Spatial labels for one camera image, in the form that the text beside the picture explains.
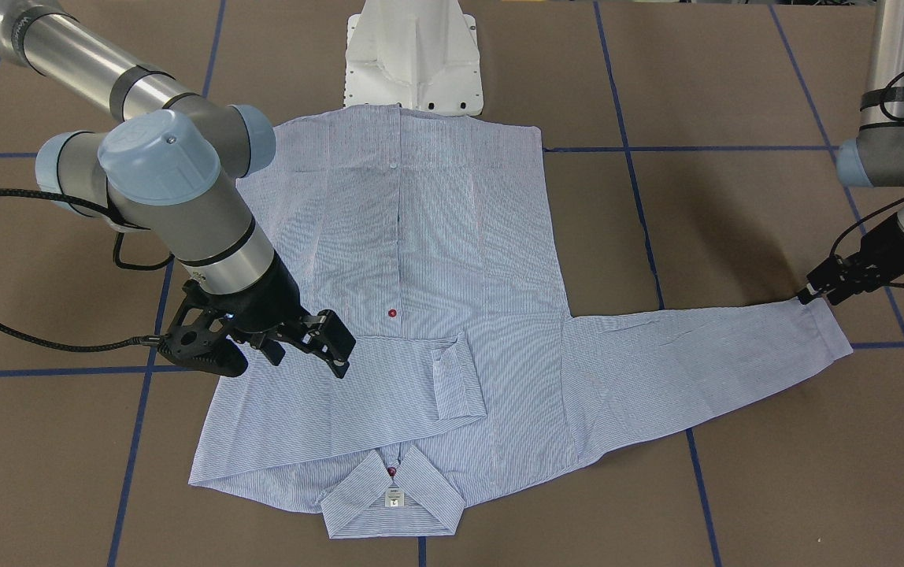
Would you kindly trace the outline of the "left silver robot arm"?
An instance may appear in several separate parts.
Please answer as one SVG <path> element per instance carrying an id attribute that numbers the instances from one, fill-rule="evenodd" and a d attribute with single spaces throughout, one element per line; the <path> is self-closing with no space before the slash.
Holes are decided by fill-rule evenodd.
<path id="1" fill-rule="evenodd" d="M 854 139 L 839 147 L 838 179 L 848 187 L 904 187 L 904 1 L 876 4 L 869 75 Z M 807 276 L 798 300 L 832 305 L 878 288 L 904 291 L 904 198 L 883 208 L 883 221 L 867 229 L 858 250 L 828 256 Z"/>

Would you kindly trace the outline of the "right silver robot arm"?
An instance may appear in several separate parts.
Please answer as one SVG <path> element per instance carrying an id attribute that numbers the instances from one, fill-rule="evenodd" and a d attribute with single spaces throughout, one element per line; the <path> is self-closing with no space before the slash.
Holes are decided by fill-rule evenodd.
<path id="1" fill-rule="evenodd" d="M 118 233 L 150 231 L 188 273 L 184 300 L 164 333 L 115 343 L 57 343 L 0 322 L 0 331 L 52 350 L 95 353 L 146 346 L 171 363 L 242 376 L 241 346 L 283 361 L 291 346 L 337 378 L 355 338 L 336 312 L 311 313 L 237 180 L 268 168 L 271 122 L 253 106 L 218 106 L 164 69 L 85 28 L 56 1 L 0 1 L 0 58 L 33 69 L 109 112 L 107 133 L 60 134 L 35 157 L 38 190 L 0 198 L 60 203 L 103 218 Z"/>

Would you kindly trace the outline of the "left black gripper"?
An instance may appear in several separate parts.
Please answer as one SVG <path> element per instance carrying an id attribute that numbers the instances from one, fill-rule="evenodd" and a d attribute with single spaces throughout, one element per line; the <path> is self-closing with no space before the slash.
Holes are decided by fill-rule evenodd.
<path id="1" fill-rule="evenodd" d="M 831 248 L 834 263 L 817 265 L 809 272 L 805 287 L 795 294 L 802 305 L 823 298 L 836 306 L 853 295 L 904 283 L 904 230 L 898 217 L 888 217 L 867 232 L 858 251 L 845 258 L 836 252 L 842 240 L 838 238 Z"/>

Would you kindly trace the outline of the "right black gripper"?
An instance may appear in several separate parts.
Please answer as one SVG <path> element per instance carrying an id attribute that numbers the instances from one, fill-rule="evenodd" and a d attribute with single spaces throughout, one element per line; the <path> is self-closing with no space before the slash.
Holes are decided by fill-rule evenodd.
<path id="1" fill-rule="evenodd" d="M 349 358 L 356 340 L 337 312 L 323 309 L 311 315 L 301 305 L 300 291 L 294 277 L 278 254 L 272 256 L 268 268 L 249 287 L 231 294 L 205 291 L 200 281 L 187 280 L 190 288 L 200 288 L 216 304 L 232 314 L 236 342 L 250 344 L 273 366 L 285 356 L 282 343 L 312 354 L 328 365 L 337 380 L 349 370 Z"/>

